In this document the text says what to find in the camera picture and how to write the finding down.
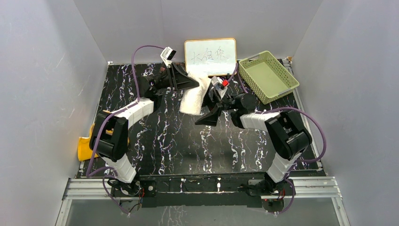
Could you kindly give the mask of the yellow bear towel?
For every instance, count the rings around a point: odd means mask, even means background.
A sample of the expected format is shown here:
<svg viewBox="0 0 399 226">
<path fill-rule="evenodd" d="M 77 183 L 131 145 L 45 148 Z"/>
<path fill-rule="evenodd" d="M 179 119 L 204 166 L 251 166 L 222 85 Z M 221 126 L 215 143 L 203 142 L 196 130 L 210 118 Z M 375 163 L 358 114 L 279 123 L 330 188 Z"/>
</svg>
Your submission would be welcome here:
<svg viewBox="0 0 399 226">
<path fill-rule="evenodd" d="M 102 111 L 97 114 L 96 121 L 91 127 L 89 137 L 80 137 L 78 140 L 78 159 L 79 161 L 91 158 L 92 149 L 96 140 L 98 140 L 98 132 L 109 112 Z M 123 157 L 128 151 L 128 120 L 124 117 L 111 117 L 99 138 L 95 157 L 106 157 L 116 162 Z"/>
</svg>

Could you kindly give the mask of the white towel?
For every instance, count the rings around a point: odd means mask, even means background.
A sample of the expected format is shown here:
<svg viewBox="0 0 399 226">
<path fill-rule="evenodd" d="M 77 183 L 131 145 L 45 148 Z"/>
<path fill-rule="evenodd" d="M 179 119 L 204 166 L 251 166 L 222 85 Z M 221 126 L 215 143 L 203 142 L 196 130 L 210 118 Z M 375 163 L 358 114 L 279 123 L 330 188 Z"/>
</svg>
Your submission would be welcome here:
<svg viewBox="0 0 399 226">
<path fill-rule="evenodd" d="M 188 72 L 188 77 L 197 81 L 199 86 L 184 91 L 179 112 L 198 116 L 201 114 L 202 102 L 207 94 L 211 79 L 205 72 L 201 71 Z"/>
</svg>

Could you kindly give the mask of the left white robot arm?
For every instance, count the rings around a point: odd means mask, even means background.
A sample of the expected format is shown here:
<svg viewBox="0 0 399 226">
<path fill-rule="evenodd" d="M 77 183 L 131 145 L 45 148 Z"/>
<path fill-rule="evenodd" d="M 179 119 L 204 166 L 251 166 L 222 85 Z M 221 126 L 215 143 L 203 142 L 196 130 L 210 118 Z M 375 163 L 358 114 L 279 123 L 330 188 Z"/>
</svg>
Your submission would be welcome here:
<svg viewBox="0 0 399 226">
<path fill-rule="evenodd" d="M 159 91 L 199 87 L 199 83 L 190 78 L 181 65 L 172 61 L 175 54 L 176 51 L 170 47 L 162 50 L 160 57 L 165 69 L 159 74 L 137 77 L 135 69 L 132 69 L 136 100 L 110 113 L 102 111 L 95 119 L 89 148 L 107 163 L 107 169 L 112 173 L 109 185 L 125 195 L 136 196 L 141 189 L 136 179 L 137 171 L 127 157 L 129 129 L 159 109 L 162 102 Z"/>
</svg>

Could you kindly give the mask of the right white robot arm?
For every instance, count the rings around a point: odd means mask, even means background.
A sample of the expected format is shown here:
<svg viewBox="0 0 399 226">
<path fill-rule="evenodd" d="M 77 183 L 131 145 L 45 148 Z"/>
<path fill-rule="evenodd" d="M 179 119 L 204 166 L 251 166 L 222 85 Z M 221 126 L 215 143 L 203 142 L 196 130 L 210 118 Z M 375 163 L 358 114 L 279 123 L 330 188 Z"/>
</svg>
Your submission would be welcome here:
<svg viewBox="0 0 399 226">
<path fill-rule="evenodd" d="M 221 113 L 230 110 L 234 126 L 268 132 L 276 152 L 273 162 L 260 182 L 256 184 L 249 182 L 246 187 L 249 191 L 257 190 L 277 195 L 283 190 L 295 162 L 312 143 L 312 137 L 295 117 L 293 109 L 256 113 L 254 95 L 249 93 L 225 95 L 227 85 L 227 80 L 217 77 L 211 79 L 202 103 L 209 109 L 209 113 L 199 118 L 195 124 L 214 127 Z"/>
</svg>

